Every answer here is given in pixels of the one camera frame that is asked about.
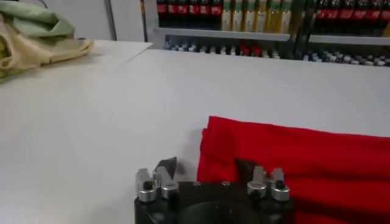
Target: folded fabric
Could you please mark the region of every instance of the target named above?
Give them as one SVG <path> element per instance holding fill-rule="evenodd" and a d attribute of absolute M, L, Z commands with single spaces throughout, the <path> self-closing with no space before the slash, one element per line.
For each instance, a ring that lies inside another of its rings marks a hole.
<path fill-rule="evenodd" d="M 93 40 L 75 40 L 74 28 L 38 6 L 0 1 L 0 82 L 28 69 L 88 54 Z"/>
<path fill-rule="evenodd" d="M 34 4 L 0 1 L 0 13 L 27 37 L 67 36 L 74 32 L 74 27 L 60 15 Z"/>
<path fill-rule="evenodd" d="M 198 181 L 236 181 L 236 159 L 281 167 L 296 223 L 390 223 L 390 138 L 210 117 Z"/>

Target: beige cloth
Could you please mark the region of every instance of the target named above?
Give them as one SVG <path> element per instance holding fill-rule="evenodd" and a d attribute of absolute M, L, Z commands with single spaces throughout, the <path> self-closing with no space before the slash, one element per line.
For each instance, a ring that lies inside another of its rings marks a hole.
<path fill-rule="evenodd" d="M 0 41 L 5 45 L 5 57 L 0 57 L 0 79 L 31 68 L 69 60 L 88 54 L 93 40 L 67 37 L 26 37 L 4 20 L 0 13 Z"/>

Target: red bottle label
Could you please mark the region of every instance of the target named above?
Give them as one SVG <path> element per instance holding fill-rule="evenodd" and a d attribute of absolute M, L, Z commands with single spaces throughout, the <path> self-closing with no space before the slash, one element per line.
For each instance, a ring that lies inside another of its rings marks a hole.
<path fill-rule="evenodd" d="M 337 10 L 337 9 L 328 9 L 326 18 L 327 19 L 336 19 L 338 14 L 339 14 L 339 10 Z"/>
<path fill-rule="evenodd" d="M 166 4 L 157 4 L 157 13 L 166 13 L 167 12 Z"/>
<path fill-rule="evenodd" d="M 319 10 L 317 10 L 316 18 L 323 19 L 323 18 L 325 18 L 326 14 L 327 14 L 326 9 L 319 9 Z"/>
<path fill-rule="evenodd" d="M 177 8 L 177 12 L 179 14 L 187 14 L 188 13 L 188 5 L 179 5 Z"/>
<path fill-rule="evenodd" d="M 170 14 L 176 14 L 177 13 L 177 5 L 168 5 L 168 12 Z"/>
<path fill-rule="evenodd" d="M 198 15 L 199 14 L 199 5 L 190 5 L 190 14 Z"/>
<path fill-rule="evenodd" d="M 366 10 L 356 9 L 352 14 L 352 19 L 356 19 L 356 20 L 363 19 L 364 16 L 366 16 L 366 12 L 367 12 Z"/>
<path fill-rule="evenodd" d="M 366 13 L 366 19 L 377 20 L 380 15 L 380 10 L 368 10 Z"/>
<path fill-rule="evenodd" d="M 390 20 L 390 10 L 384 10 L 380 14 L 380 19 L 381 20 Z"/>
<path fill-rule="evenodd" d="M 211 7 L 211 14 L 214 16 L 218 16 L 222 14 L 222 7 L 221 6 L 212 6 Z"/>
<path fill-rule="evenodd" d="M 349 19 L 352 17 L 353 9 L 342 9 L 339 12 L 340 19 Z"/>
<path fill-rule="evenodd" d="M 207 5 L 201 5 L 199 7 L 200 14 L 202 15 L 208 15 L 210 14 L 210 6 Z"/>

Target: soda bottle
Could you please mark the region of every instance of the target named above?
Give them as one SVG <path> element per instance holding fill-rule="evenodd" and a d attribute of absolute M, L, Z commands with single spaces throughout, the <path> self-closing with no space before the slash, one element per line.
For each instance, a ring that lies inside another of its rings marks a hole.
<path fill-rule="evenodd" d="M 210 0 L 200 0 L 199 14 L 202 28 L 210 28 Z"/>
<path fill-rule="evenodd" d="M 352 14 L 351 30 L 350 33 L 359 34 L 361 33 L 361 27 L 363 25 L 363 19 L 367 13 L 367 0 L 357 0 L 355 11 Z"/>
<path fill-rule="evenodd" d="M 168 5 L 166 0 L 157 0 L 158 26 L 168 26 Z"/>
<path fill-rule="evenodd" d="M 355 0 L 343 0 L 339 11 L 336 33 L 347 33 L 350 26 L 351 17 L 355 8 Z"/>
<path fill-rule="evenodd" d="M 188 21 L 190 27 L 200 28 L 199 0 L 190 0 L 188 3 Z"/>
<path fill-rule="evenodd" d="M 325 16 L 328 6 L 328 0 L 318 0 L 316 20 L 314 22 L 313 33 L 322 33 L 325 26 Z"/>
<path fill-rule="evenodd" d="M 325 33 L 334 33 L 339 13 L 340 0 L 330 0 L 325 16 Z"/>
<path fill-rule="evenodd" d="M 177 0 L 167 0 L 167 3 L 168 3 L 169 26 L 177 27 L 179 24 L 178 13 L 177 13 Z"/>
<path fill-rule="evenodd" d="M 375 36 L 383 36 L 386 26 L 390 22 L 390 0 L 383 1 L 383 9 L 380 13 Z"/>
<path fill-rule="evenodd" d="M 177 19 L 181 27 L 188 27 L 188 0 L 177 0 Z"/>
<path fill-rule="evenodd" d="M 214 30 L 221 29 L 222 21 L 222 0 L 211 0 L 211 23 Z"/>
<path fill-rule="evenodd" d="M 369 7 L 366 13 L 366 16 L 363 19 L 363 28 L 361 34 L 373 36 L 374 30 L 377 29 L 376 25 L 378 24 L 378 18 L 383 6 L 383 0 L 371 0 Z"/>

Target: shelf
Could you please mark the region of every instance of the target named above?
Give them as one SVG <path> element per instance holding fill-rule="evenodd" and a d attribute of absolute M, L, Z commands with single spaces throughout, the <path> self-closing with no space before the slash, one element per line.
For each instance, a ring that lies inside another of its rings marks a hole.
<path fill-rule="evenodd" d="M 222 30 L 156 28 L 155 32 L 164 35 L 234 38 L 234 39 L 248 39 L 248 40 L 288 41 L 288 39 L 290 38 L 290 34 L 233 32 L 233 31 L 222 31 Z"/>
<path fill-rule="evenodd" d="M 390 45 L 390 38 L 311 35 L 309 42 L 330 44 Z"/>

